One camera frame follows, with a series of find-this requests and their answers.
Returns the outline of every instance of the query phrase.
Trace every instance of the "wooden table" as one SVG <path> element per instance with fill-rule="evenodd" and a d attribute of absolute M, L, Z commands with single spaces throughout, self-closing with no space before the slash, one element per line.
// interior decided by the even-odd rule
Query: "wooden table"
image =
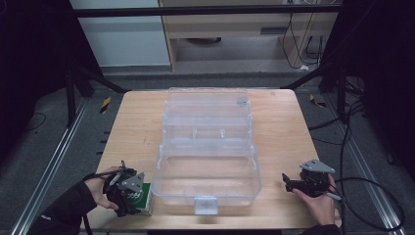
<path fill-rule="evenodd" d="M 193 215 L 193 207 L 166 206 L 156 198 L 153 216 L 118 218 L 102 207 L 88 214 L 93 229 L 292 229 L 315 225 L 305 204 L 287 193 L 281 174 L 300 179 L 299 165 L 317 158 L 296 94 L 249 89 L 254 143 L 262 190 L 249 207 L 219 207 L 219 215 Z M 125 94 L 97 172 L 124 160 L 151 182 L 161 143 L 161 114 L 167 91 Z"/>

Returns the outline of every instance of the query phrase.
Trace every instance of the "black cable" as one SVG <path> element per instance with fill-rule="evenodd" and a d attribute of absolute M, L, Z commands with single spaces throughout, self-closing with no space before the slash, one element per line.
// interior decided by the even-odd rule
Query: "black cable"
<path fill-rule="evenodd" d="M 289 60 L 289 57 L 288 57 L 288 54 L 287 54 L 287 51 L 285 50 L 285 37 L 286 37 L 286 35 L 287 35 L 287 33 L 288 33 L 288 30 L 291 30 L 291 34 L 292 34 L 292 36 L 293 36 L 293 41 L 294 41 L 294 43 L 295 43 L 295 45 L 296 45 L 296 49 L 297 49 L 297 55 L 298 55 L 298 57 L 299 57 L 299 59 L 306 65 L 306 66 L 311 66 L 311 65 L 316 65 L 317 64 L 317 62 L 315 62 L 315 63 L 309 63 L 309 62 L 305 62 L 303 59 L 302 59 L 302 57 L 301 57 L 301 55 L 300 55 L 300 49 L 299 49 L 299 45 L 298 45 L 298 43 L 297 43 L 297 41 L 296 41 L 296 38 L 295 38 L 295 36 L 294 36 L 294 31 L 293 31 L 293 13 L 290 13 L 290 20 L 289 20 L 289 22 L 288 22 L 288 25 L 287 25 L 287 30 L 285 31 L 285 33 L 284 33 L 284 36 L 283 36 L 283 51 L 284 51 L 284 54 L 285 54 L 285 56 L 286 56 L 286 58 L 287 58 L 287 61 L 288 61 L 288 64 L 290 65 L 290 67 L 292 68 L 292 69 L 299 69 L 300 67 L 295 67 L 295 66 L 293 66 L 293 65 L 291 65 L 291 63 L 290 63 L 290 60 Z"/>
<path fill-rule="evenodd" d="M 358 110 L 358 111 L 356 111 L 355 109 L 357 109 L 357 108 L 359 108 L 359 106 L 358 107 L 355 107 L 355 108 L 353 108 L 352 110 L 351 110 L 351 113 L 350 113 L 350 115 L 352 116 L 352 115 L 354 115 L 354 114 L 356 114 L 356 113 L 358 113 L 358 112 L 360 112 L 360 110 Z M 334 118 L 334 119 L 331 119 L 331 120 L 328 120 L 328 121 L 325 121 L 325 122 L 323 122 L 323 123 L 320 123 L 320 124 L 317 124 L 317 125 L 314 125 L 314 126 L 310 126 L 309 128 L 308 128 L 308 130 L 315 130 L 315 129 L 319 129 L 319 128 L 322 128 L 322 127 L 325 127 L 325 126 L 327 126 L 327 125 L 329 125 L 329 124 L 331 124 L 331 123 L 334 123 L 334 122 L 336 122 L 337 120 L 339 120 L 340 118 L 339 117 L 337 117 L 337 118 Z"/>
<path fill-rule="evenodd" d="M 311 137 L 311 139 L 316 140 L 316 141 L 320 141 L 320 142 L 325 143 L 325 144 L 331 144 L 331 145 L 342 145 L 342 143 L 333 143 L 333 142 L 329 142 L 329 141 L 325 141 L 325 140 L 317 139 L 317 138 L 314 138 L 314 137 Z"/>
<path fill-rule="evenodd" d="M 364 223 L 366 223 L 367 225 L 369 225 L 369 226 L 371 226 L 373 228 L 376 228 L 378 230 L 385 231 L 385 232 L 395 231 L 397 229 L 400 229 L 402 227 L 404 221 L 405 221 L 404 210 L 403 210 L 402 206 L 400 205 L 400 203 L 398 202 L 398 200 L 396 199 L 396 197 L 390 191 L 388 191 L 385 187 L 383 187 L 382 185 L 380 185 L 380 184 L 378 184 L 376 182 L 373 182 L 373 181 L 371 181 L 369 179 L 365 179 L 365 178 L 361 178 L 361 177 L 347 177 L 347 178 L 344 178 L 343 177 L 343 175 L 344 175 L 344 151 L 345 151 L 345 145 L 346 145 L 347 137 L 348 136 L 351 136 L 350 117 L 353 114 L 353 110 L 355 110 L 355 109 L 357 109 L 357 108 L 359 108 L 359 107 L 362 106 L 362 104 L 359 104 L 358 106 L 353 107 L 353 105 L 355 105 L 357 103 L 361 103 L 361 101 L 356 101 L 355 103 L 353 103 L 349 107 L 349 111 L 346 114 L 346 131 L 345 131 L 345 137 L 344 137 L 343 142 L 342 142 L 342 148 L 341 148 L 341 153 L 340 153 L 340 179 L 339 180 L 336 180 L 336 182 L 340 182 L 340 184 L 341 184 L 342 198 L 343 198 L 343 202 L 344 202 L 343 205 L 342 205 L 342 212 L 341 212 L 342 221 L 343 221 L 343 223 L 342 223 L 342 231 L 343 231 L 343 234 L 345 235 L 346 234 L 345 207 L 348 210 L 350 210 L 357 218 L 359 218 L 361 221 L 363 221 Z M 381 227 L 381 226 L 375 225 L 375 224 L 369 222 L 367 219 L 365 219 L 362 216 L 360 216 L 351 207 L 350 203 L 347 201 L 345 186 L 344 186 L 343 182 L 344 181 L 348 181 L 348 180 L 362 180 L 362 181 L 366 181 L 366 182 L 372 183 L 372 184 L 378 186 L 379 188 L 381 188 L 382 190 L 384 190 L 384 192 L 386 194 L 388 194 L 390 196 L 390 198 L 397 204 L 397 206 L 398 206 L 398 208 L 400 210 L 400 213 L 401 213 L 401 222 L 400 222 L 400 224 L 398 226 L 394 227 L 394 228 L 385 228 L 385 227 Z"/>
<path fill-rule="evenodd" d="M 46 115 L 44 115 L 44 114 L 42 114 L 42 113 L 34 113 L 33 115 L 34 115 L 34 116 L 36 116 L 36 115 L 43 116 L 43 120 L 40 122 L 40 124 L 37 124 L 36 126 L 31 127 L 31 128 L 25 129 L 24 131 L 30 131 L 30 130 L 37 129 L 37 128 L 39 128 L 39 127 L 40 127 L 43 123 L 45 123 L 45 121 L 46 121 Z"/>
<path fill-rule="evenodd" d="M 376 185 L 378 188 L 380 188 L 380 189 L 382 189 L 389 197 L 390 197 L 390 199 L 392 199 L 393 200 L 393 202 L 397 205 L 397 207 L 399 208 L 399 212 L 400 212 L 400 215 L 401 215 L 401 218 L 400 218 L 400 223 L 399 223 L 399 225 L 397 225 L 396 227 L 393 227 L 393 228 L 385 228 L 385 227 L 381 227 L 381 226 L 378 226 L 378 225 L 375 225 L 374 223 L 372 223 L 372 222 L 369 222 L 369 220 L 367 220 L 367 219 L 365 219 L 365 218 L 363 218 L 361 215 L 359 215 L 353 208 L 352 208 L 352 206 L 350 205 L 350 203 L 347 201 L 347 200 L 345 200 L 345 203 L 346 203 L 346 205 L 347 205 L 347 209 L 348 210 L 350 210 L 357 218 L 359 218 L 361 221 L 363 221 L 364 223 L 366 223 L 367 225 L 369 225 L 369 226 L 371 226 L 371 227 L 373 227 L 373 228 L 376 228 L 376 229 L 378 229 L 378 230 L 381 230 L 381 231 L 384 231 L 384 232 L 392 232 L 392 231 L 395 231 L 395 230 L 397 230 L 397 229 L 400 229 L 402 226 L 403 226 L 403 224 L 404 224 L 404 222 L 405 222 L 405 220 L 406 220 L 406 218 L 405 218 L 405 212 L 404 212 L 404 210 L 403 210 L 403 207 L 402 207 L 402 205 L 399 203 L 399 201 L 397 200 L 397 198 L 391 193 L 391 191 L 389 191 L 387 188 L 385 188 L 384 186 L 382 186 L 381 184 L 379 184 L 379 183 L 376 183 L 375 181 L 372 181 L 372 180 L 370 180 L 370 179 L 366 179 L 366 178 L 362 178 L 362 177 L 346 177 L 346 178 L 341 178 L 341 179 L 338 179 L 338 180 L 336 180 L 336 182 L 341 182 L 342 184 L 343 184 L 343 182 L 344 181 L 351 181 L 351 180 L 356 180 L 356 181 L 365 181 L 365 182 L 368 182 L 368 183 L 371 183 L 371 184 L 373 184 L 373 185 Z"/>
<path fill-rule="evenodd" d="M 7 2 L 6 2 L 6 0 L 3 0 L 3 2 L 4 2 L 4 8 L 0 12 L 0 17 L 3 16 L 4 14 L 6 14 L 6 11 L 7 11 Z"/>
<path fill-rule="evenodd" d="M 340 119 L 340 118 L 339 118 L 339 117 L 337 117 L 337 118 L 334 118 L 334 119 L 331 119 L 331 120 L 325 121 L 325 122 L 323 122 L 323 123 L 320 123 L 320 124 L 317 124 L 317 125 L 314 125 L 314 126 L 310 126 L 310 127 L 308 128 L 308 130 L 315 130 L 315 129 L 322 128 L 322 127 L 324 127 L 324 126 L 327 126 L 327 125 L 329 125 L 329 124 L 331 124 L 331 123 L 336 122 L 336 121 L 337 121 L 337 120 L 339 120 L 339 119 Z"/>

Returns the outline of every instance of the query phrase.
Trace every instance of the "wire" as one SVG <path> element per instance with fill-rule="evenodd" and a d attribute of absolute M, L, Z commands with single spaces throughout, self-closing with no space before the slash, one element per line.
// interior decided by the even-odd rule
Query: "wire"
<path fill-rule="evenodd" d="M 396 227 L 393 227 L 393 228 L 381 227 L 381 226 L 375 225 L 374 223 L 369 222 L 367 219 L 363 218 L 361 215 L 359 215 L 353 209 L 353 207 L 350 205 L 350 203 L 347 200 L 345 200 L 345 203 L 347 205 L 347 209 L 350 210 L 357 218 L 359 218 L 361 221 L 363 221 L 367 225 L 369 225 L 369 226 L 371 226 L 373 228 L 376 228 L 378 230 L 384 231 L 384 232 L 392 232 L 392 231 L 395 231 L 397 229 L 400 229 L 403 226 L 403 224 L 404 224 L 404 222 L 406 220 L 406 218 L 405 218 L 405 211 L 403 210 L 403 207 L 399 203 L 399 201 L 397 200 L 397 198 L 391 193 L 391 191 L 389 191 L 388 189 L 386 189 L 381 184 L 376 183 L 375 181 L 372 181 L 372 180 L 366 179 L 366 178 L 361 178 L 361 177 L 346 177 L 346 178 L 338 179 L 338 180 L 336 180 L 336 182 L 341 182 L 343 184 L 343 182 L 345 182 L 345 181 L 351 181 L 351 180 L 355 180 L 355 181 L 365 181 L 365 182 L 371 183 L 373 185 L 376 185 L 378 188 L 382 189 L 386 194 L 388 194 L 388 196 L 390 197 L 390 199 L 392 199 L 393 202 L 397 205 L 397 207 L 399 208 L 400 215 L 401 215 L 400 223 Z"/>
<path fill-rule="evenodd" d="M 3 16 L 7 11 L 7 2 L 6 0 L 3 0 L 3 2 L 4 2 L 4 9 L 0 12 L 0 17 Z"/>
<path fill-rule="evenodd" d="M 307 0 L 303 0 L 304 1 L 304 3 L 306 3 L 306 4 L 313 4 L 313 3 L 310 3 L 310 2 L 308 2 Z M 335 2 L 337 2 L 337 0 L 333 0 L 331 3 L 329 3 L 329 4 L 333 4 L 333 3 L 335 3 Z"/>
<path fill-rule="evenodd" d="M 342 143 L 333 143 L 333 142 L 329 142 L 329 141 L 325 141 L 325 140 L 321 140 L 321 139 L 317 139 L 312 137 L 311 139 L 316 140 L 316 141 L 320 141 L 322 143 L 326 143 L 326 144 L 332 144 L 332 145 L 342 145 Z"/>
<path fill-rule="evenodd" d="M 350 117 L 353 114 L 353 110 L 356 110 L 360 107 L 362 107 L 363 105 L 361 104 L 361 101 L 356 101 L 355 103 L 353 103 L 350 107 L 349 107 L 349 111 L 346 114 L 346 131 L 345 131 L 345 137 L 343 139 L 342 142 L 342 148 L 341 148 L 341 153 L 340 153 L 340 179 L 337 180 L 336 182 L 340 182 L 341 183 L 341 191 L 342 191 L 342 198 L 344 199 L 344 203 L 342 205 L 342 211 L 341 211 L 341 215 L 342 215 L 342 230 L 343 230 L 343 234 L 346 234 L 346 221 L 345 221 L 345 207 L 347 207 L 348 210 L 350 210 L 357 218 L 359 218 L 361 221 L 363 221 L 364 223 L 366 223 L 367 225 L 376 228 L 378 230 L 381 231 L 385 231 L 385 232 L 391 232 L 391 231 L 395 231 L 397 229 L 400 229 L 405 221 L 405 214 L 404 214 L 404 210 L 402 208 L 402 206 L 400 205 L 399 201 L 396 199 L 396 197 L 390 192 L 388 191 L 384 186 L 371 181 L 369 179 L 365 179 L 365 178 L 361 178 L 361 177 L 346 177 L 344 178 L 344 151 L 345 151 L 345 145 L 346 145 L 346 141 L 348 141 L 348 139 L 351 136 L 351 128 L 350 128 Z M 401 214 L 401 219 L 400 219 L 400 224 L 396 227 L 393 228 L 385 228 L 385 227 L 381 227 L 378 225 L 375 225 L 374 223 L 369 222 L 367 219 L 363 218 L 361 215 L 359 215 L 350 205 L 350 203 L 347 200 L 346 197 L 346 191 L 345 191 L 345 186 L 344 186 L 344 181 L 348 181 L 348 180 L 360 180 L 360 181 L 366 181 L 369 183 L 372 183 L 374 185 L 376 185 L 377 187 L 381 188 L 386 194 L 388 194 L 390 196 L 390 198 L 396 203 L 397 207 L 399 208 L 400 214 Z"/>
<path fill-rule="evenodd" d="M 293 13 L 290 13 L 290 20 L 289 20 L 289 23 L 288 23 L 288 26 L 287 26 L 287 30 L 286 30 L 286 32 L 284 33 L 284 36 L 283 36 L 283 51 L 284 51 L 284 54 L 285 54 L 285 56 L 286 56 L 286 58 L 287 58 L 287 60 L 288 60 L 288 64 L 290 65 L 290 67 L 292 68 L 292 69 L 299 69 L 300 67 L 295 67 L 295 66 L 293 66 L 293 65 L 291 65 L 291 63 L 290 63 L 290 60 L 289 60 L 289 57 L 288 57 L 288 54 L 287 54 L 287 51 L 286 51 L 286 49 L 285 49 L 285 38 L 286 38 L 286 36 L 287 36 L 287 33 L 288 33 L 288 30 L 290 30 L 291 31 L 291 35 L 293 36 L 293 41 L 294 41 L 294 44 L 296 45 L 296 49 L 297 49 L 297 56 L 299 57 L 299 59 L 306 65 L 306 66 L 311 66 L 311 65 L 316 65 L 317 64 L 317 62 L 315 62 L 315 63 L 309 63 L 309 62 L 306 62 L 305 60 L 303 60 L 302 59 L 302 57 L 301 57 L 301 55 L 300 55 L 300 48 L 299 48 L 299 45 L 298 45 L 298 43 L 297 43 L 297 40 L 296 40 L 296 37 L 294 36 L 294 31 L 293 31 Z"/>

